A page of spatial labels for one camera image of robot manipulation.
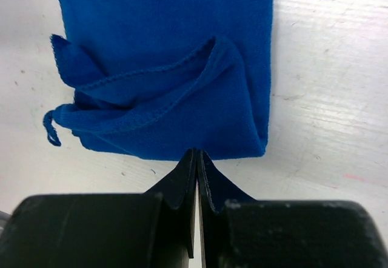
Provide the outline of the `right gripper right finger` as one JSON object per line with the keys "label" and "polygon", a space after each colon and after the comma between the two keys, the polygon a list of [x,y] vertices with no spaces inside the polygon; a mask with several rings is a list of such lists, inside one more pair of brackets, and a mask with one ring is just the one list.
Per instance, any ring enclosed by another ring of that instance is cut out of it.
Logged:
{"label": "right gripper right finger", "polygon": [[196,168],[204,267],[387,266],[387,249],[360,204],[252,198],[202,150]]}

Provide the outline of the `blue towel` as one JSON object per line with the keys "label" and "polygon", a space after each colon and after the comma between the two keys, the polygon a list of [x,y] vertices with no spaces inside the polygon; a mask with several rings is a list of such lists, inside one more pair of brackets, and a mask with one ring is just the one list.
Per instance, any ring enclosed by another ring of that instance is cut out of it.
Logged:
{"label": "blue towel", "polygon": [[273,0],[58,0],[51,43],[73,101],[47,112],[86,148],[178,160],[266,151]]}

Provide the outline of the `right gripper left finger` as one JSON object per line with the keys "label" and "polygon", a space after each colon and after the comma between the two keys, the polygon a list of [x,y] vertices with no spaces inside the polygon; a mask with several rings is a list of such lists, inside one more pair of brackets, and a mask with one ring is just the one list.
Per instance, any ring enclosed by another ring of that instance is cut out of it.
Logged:
{"label": "right gripper left finger", "polygon": [[196,155],[144,193],[35,195],[1,235],[2,267],[187,267],[193,258]]}

